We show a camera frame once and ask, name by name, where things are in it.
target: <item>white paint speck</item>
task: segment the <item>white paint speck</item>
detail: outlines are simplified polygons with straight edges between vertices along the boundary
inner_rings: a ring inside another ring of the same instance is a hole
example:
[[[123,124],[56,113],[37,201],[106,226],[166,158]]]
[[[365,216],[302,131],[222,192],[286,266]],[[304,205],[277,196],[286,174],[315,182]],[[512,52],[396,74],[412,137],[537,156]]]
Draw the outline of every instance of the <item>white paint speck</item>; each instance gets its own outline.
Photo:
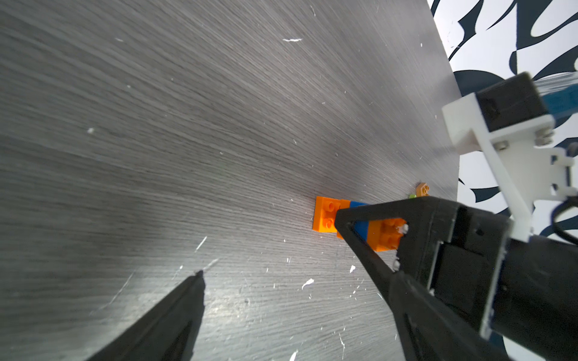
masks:
[[[341,341],[341,344],[343,345],[343,353],[341,354],[341,359],[343,360],[343,357],[345,356],[345,344],[343,343],[343,340],[341,339],[341,333],[339,333],[339,341]]]
[[[305,287],[305,286],[307,286],[307,285],[310,285],[310,284],[312,284],[312,283],[314,283],[314,282],[315,282],[315,281],[314,281],[312,278],[308,279],[307,282],[305,282],[305,283],[301,286],[301,290],[303,290],[303,287]]]
[[[203,245],[203,243],[205,243],[205,241],[207,240],[207,236],[205,236],[205,238],[203,238],[203,240],[201,241],[201,243],[199,243],[199,245],[197,246],[197,248],[195,249],[195,252],[197,252],[199,250],[199,248]]]

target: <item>lego stud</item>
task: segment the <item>lego stud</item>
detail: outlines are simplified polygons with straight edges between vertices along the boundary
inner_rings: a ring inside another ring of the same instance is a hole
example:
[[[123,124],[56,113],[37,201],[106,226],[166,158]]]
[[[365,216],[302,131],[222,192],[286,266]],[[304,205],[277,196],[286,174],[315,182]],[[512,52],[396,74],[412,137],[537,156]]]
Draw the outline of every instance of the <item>lego stud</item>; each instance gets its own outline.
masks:
[[[327,212],[335,212],[335,202],[327,202],[324,206]]]

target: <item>scratch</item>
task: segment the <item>scratch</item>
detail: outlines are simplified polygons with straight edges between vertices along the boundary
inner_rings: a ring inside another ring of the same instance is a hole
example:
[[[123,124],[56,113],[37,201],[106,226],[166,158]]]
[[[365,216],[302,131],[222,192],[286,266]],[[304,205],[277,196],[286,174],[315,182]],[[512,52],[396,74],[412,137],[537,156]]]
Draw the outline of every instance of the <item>scratch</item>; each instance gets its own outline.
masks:
[[[181,269],[183,269],[183,265],[181,265],[181,266],[179,267],[179,269],[177,270],[177,272],[175,272],[175,275],[173,276],[173,278],[171,278],[171,281],[174,280],[175,277],[177,277],[177,275],[179,274],[179,271],[180,271]]]
[[[209,268],[213,267],[213,265],[214,265],[215,263],[217,263],[217,262],[218,262],[218,258],[215,258],[214,260],[212,260],[208,265],[206,265],[205,267],[203,267],[203,272],[204,272],[204,271],[208,271]]]
[[[110,306],[114,302],[114,300],[116,300],[116,298],[120,295],[120,293],[124,290],[124,288],[128,285],[128,282],[131,280],[134,274],[135,274],[134,272],[131,273],[131,275],[128,276],[127,281],[124,283],[124,285],[118,290],[116,295],[112,297],[112,300],[110,300],[106,305],[98,307],[97,311],[104,310],[106,307]]]
[[[341,339],[341,333],[339,333],[339,341],[341,341],[341,344],[343,345],[343,353],[341,354],[341,359],[343,360],[343,357],[345,357],[345,344],[343,343],[343,340]]]
[[[203,240],[201,241],[201,243],[199,243],[199,245],[197,246],[197,248],[195,249],[195,252],[197,252],[199,250],[199,248],[203,245],[203,243],[205,243],[205,241],[207,240],[207,236],[205,236],[205,238],[203,238]]]

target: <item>black cable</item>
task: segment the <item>black cable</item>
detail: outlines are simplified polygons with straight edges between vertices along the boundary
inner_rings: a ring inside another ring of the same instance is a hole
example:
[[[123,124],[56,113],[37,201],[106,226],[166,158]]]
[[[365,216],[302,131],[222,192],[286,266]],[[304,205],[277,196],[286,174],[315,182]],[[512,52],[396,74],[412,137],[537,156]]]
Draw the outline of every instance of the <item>black cable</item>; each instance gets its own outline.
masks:
[[[556,233],[560,238],[578,245],[578,238],[563,230],[556,221],[556,218],[558,218],[560,214],[566,212],[571,207],[578,207],[577,196],[566,198],[564,202],[562,202],[558,207],[554,208],[552,215],[550,216],[550,220],[552,221],[552,229],[554,230],[554,233]]]

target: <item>small orange lego piece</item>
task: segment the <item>small orange lego piece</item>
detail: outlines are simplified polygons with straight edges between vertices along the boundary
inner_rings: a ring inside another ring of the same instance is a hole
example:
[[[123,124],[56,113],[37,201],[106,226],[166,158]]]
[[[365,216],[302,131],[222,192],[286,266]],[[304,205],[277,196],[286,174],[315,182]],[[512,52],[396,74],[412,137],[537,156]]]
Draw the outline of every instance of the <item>small orange lego piece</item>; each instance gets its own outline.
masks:
[[[407,222],[401,218],[370,221],[367,244],[376,252],[397,250],[399,240],[406,232]]]
[[[419,183],[416,187],[416,196],[418,197],[425,197],[429,196],[429,185],[427,183]]]
[[[333,199],[317,197],[315,200],[315,213],[313,215],[313,230],[322,233],[336,233],[335,216],[337,211],[349,208],[351,201],[346,199]]]

